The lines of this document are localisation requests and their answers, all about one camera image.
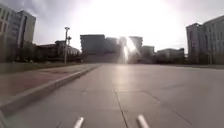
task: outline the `white building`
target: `white building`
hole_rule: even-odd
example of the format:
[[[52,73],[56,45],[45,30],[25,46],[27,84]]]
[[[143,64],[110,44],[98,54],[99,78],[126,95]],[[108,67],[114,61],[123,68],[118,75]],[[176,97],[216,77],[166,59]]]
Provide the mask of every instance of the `white building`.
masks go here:
[[[36,18],[26,11],[16,12],[0,4],[1,43],[15,43],[23,47],[26,42],[33,42]]]
[[[186,28],[188,41],[188,55],[195,61],[199,61],[199,54],[207,52],[205,41],[204,26],[198,23],[192,24]]]

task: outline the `curb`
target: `curb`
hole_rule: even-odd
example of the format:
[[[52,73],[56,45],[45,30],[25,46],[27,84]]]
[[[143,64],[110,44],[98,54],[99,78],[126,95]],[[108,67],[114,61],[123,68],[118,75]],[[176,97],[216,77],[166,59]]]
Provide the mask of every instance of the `curb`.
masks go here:
[[[6,102],[3,102],[3,104],[0,104],[0,111],[2,111],[5,117],[8,117],[13,113],[15,113],[16,111],[20,110],[21,108],[25,107],[26,105],[43,98],[44,96],[52,93],[54,90],[85,75],[86,73],[94,70],[97,67],[99,66],[93,66],[91,68],[83,69],[79,72],[75,72],[58,80],[50,81],[46,84],[20,93],[12,97],[11,99],[7,100]]]

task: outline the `sidewalk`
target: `sidewalk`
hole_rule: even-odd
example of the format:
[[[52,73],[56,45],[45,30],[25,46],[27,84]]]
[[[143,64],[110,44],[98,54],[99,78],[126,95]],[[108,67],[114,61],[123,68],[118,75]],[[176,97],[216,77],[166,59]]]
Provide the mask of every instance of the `sidewalk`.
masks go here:
[[[0,75],[0,103],[30,88],[90,67],[90,64]]]

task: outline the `window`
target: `window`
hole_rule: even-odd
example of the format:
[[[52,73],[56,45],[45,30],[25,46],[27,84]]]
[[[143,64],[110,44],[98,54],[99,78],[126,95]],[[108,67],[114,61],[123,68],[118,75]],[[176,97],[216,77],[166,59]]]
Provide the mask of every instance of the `window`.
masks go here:
[[[5,23],[3,32],[6,32],[6,27],[7,27],[7,25]]]
[[[189,38],[190,38],[190,40],[193,39],[193,32],[192,31],[189,32]]]
[[[208,36],[205,36],[205,42],[208,43]]]
[[[209,32],[212,32],[211,27],[209,27]]]
[[[0,32],[2,31],[2,22],[0,22]]]
[[[213,47],[213,51],[215,51],[215,47],[216,47],[216,46],[214,45],[214,47]]]
[[[209,38],[210,42],[212,42],[212,35],[210,34],[210,38]]]
[[[5,17],[5,10],[3,10],[2,19],[4,19],[4,17]]]
[[[219,33],[217,33],[216,37],[217,37],[217,40],[219,40]]]
[[[206,32],[206,27],[204,27],[204,32]]]

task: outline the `light pole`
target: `light pole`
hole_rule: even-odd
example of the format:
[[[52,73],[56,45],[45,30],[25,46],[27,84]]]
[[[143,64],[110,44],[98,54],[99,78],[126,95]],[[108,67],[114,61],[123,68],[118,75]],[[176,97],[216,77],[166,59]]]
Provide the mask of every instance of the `light pole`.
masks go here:
[[[64,51],[65,51],[64,63],[65,64],[67,62],[67,39],[68,39],[68,30],[69,29],[70,29],[69,27],[65,27],[65,47],[64,47]]]
[[[68,37],[68,46],[70,46],[70,40],[71,40],[72,38],[69,36]]]

